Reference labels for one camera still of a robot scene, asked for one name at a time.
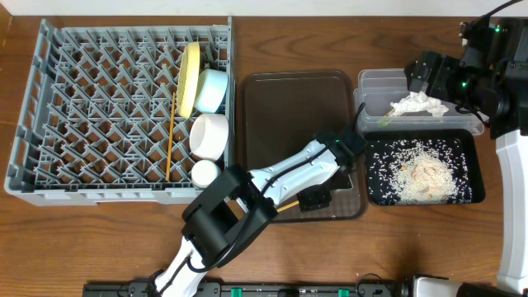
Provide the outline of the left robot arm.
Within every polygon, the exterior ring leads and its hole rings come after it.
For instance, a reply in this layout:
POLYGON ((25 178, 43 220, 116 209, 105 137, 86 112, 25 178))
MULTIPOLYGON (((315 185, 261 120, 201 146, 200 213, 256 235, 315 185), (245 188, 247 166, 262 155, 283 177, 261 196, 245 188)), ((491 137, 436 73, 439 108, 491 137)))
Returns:
POLYGON ((300 192, 321 193, 337 172, 348 171, 367 142, 354 129, 316 134, 297 154, 269 167, 221 172, 183 211, 181 247, 152 282, 154 296, 192 296, 206 273, 243 252, 300 192))

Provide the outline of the white pink bowl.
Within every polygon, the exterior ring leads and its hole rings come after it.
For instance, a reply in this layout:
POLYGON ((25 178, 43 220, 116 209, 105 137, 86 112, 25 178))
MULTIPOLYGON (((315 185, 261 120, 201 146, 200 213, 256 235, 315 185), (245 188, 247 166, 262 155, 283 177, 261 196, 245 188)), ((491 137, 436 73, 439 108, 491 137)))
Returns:
POLYGON ((223 114, 202 114, 191 127, 191 152, 201 159, 217 161, 229 138, 228 119, 223 114))

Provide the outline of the yellow round plate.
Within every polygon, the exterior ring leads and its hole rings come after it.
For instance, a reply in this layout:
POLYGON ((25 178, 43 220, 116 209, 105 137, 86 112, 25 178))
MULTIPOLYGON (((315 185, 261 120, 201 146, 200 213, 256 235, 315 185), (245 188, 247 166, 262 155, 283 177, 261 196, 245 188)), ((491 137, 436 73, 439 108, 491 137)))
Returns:
POLYGON ((177 113, 185 119, 191 117, 194 108, 199 75, 200 45, 191 42, 184 50, 177 84, 177 113))

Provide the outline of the yellow green snack wrapper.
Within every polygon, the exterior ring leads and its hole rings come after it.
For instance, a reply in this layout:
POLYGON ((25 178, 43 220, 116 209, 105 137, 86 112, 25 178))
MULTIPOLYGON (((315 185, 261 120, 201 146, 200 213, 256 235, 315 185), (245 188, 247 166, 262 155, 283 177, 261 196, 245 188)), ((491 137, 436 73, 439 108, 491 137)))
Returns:
POLYGON ((387 126, 392 120, 393 113, 394 113, 394 110, 391 110, 388 113, 386 113, 385 115, 383 115, 381 117, 381 119, 377 121, 377 125, 379 127, 387 126))

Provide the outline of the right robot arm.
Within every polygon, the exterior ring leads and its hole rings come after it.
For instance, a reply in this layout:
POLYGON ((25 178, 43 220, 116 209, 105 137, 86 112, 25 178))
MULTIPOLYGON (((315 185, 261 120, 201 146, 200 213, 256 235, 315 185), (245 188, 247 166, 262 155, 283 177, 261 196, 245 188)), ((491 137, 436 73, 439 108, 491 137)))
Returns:
POLYGON ((460 25, 457 59, 423 52, 404 69, 411 92, 488 117, 502 171, 503 245, 497 287, 527 294, 527 20, 484 15, 460 25))

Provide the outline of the wooden chopstick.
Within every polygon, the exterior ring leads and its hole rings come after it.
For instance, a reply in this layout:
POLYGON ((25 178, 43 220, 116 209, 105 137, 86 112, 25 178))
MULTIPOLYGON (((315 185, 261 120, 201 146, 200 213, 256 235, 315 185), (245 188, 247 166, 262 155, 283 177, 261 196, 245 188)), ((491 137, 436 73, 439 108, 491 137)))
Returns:
POLYGON ((170 176, 171 176, 175 107, 176 107, 176 93, 174 92, 172 94, 171 118, 170 118, 170 123, 169 123, 170 130, 169 130, 169 139, 168 139, 168 145, 167 145, 167 166, 166 166, 166 174, 165 174, 166 182, 170 182, 170 176))
POLYGON ((298 200, 295 200, 295 201, 293 201, 293 202, 290 202, 290 203, 287 204, 287 205, 283 205, 283 206, 277 208, 276 211, 277 211, 278 213, 280 213, 280 212, 283 212, 283 211, 285 211, 285 210, 288 210, 288 209, 290 209, 290 208, 292 208, 292 207, 295 207, 295 206, 297 206, 298 204, 299 204, 299 201, 298 201, 298 200))

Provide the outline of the white paper napkin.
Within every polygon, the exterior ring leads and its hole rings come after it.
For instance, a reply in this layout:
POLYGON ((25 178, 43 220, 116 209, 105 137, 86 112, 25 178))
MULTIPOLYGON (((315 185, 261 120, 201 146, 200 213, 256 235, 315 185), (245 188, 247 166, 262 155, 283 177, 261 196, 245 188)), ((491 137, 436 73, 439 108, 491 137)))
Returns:
POLYGON ((410 92, 408 96, 399 102, 390 103, 392 110, 389 117, 398 117, 406 113, 418 113, 426 111, 432 116, 443 116, 449 109, 441 103, 441 100, 429 97, 424 92, 410 92))

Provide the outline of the rice food scraps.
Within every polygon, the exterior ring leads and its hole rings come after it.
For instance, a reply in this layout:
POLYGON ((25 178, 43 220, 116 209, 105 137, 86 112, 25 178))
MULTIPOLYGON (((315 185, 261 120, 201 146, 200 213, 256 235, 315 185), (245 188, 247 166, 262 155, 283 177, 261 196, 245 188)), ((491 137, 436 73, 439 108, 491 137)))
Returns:
POLYGON ((458 139, 376 140, 366 151, 365 173, 377 205, 469 203, 474 195, 458 139))

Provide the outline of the light blue bowl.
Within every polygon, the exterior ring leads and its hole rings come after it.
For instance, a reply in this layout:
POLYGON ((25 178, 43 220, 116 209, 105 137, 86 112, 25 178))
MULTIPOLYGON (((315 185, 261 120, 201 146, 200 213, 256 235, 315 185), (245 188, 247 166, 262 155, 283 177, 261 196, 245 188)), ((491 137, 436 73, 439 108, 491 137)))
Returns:
POLYGON ((198 78, 194 107, 201 113, 215 113, 224 99, 228 82, 226 72, 205 69, 198 78))

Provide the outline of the small white cup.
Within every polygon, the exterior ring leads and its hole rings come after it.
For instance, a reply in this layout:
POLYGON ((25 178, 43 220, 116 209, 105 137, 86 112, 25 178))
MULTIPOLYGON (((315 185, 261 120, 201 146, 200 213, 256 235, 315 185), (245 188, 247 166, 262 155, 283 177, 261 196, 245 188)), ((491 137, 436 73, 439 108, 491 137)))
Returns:
POLYGON ((200 160, 191 169, 191 182, 196 188, 206 188, 219 174, 220 168, 210 160, 200 160))

